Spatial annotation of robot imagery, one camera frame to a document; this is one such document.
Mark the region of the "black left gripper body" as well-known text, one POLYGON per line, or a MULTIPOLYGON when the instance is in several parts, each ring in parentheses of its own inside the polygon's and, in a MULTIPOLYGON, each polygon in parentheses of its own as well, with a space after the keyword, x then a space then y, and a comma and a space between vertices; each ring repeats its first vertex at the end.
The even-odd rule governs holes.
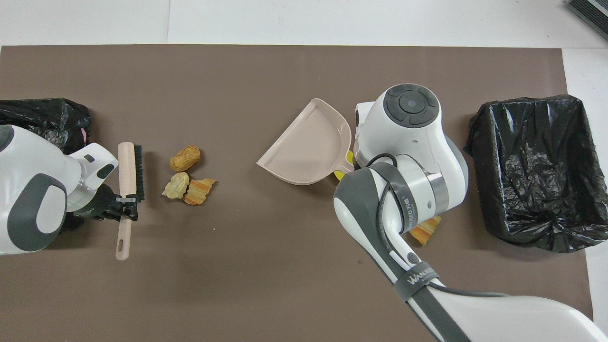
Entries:
POLYGON ((76 210, 75 216, 85 219, 113 219, 118 221, 116 199, 117 195, 113 193, 112 189, 108 185, 102 184, 97 189, 93 199, 87 205, 76 210))

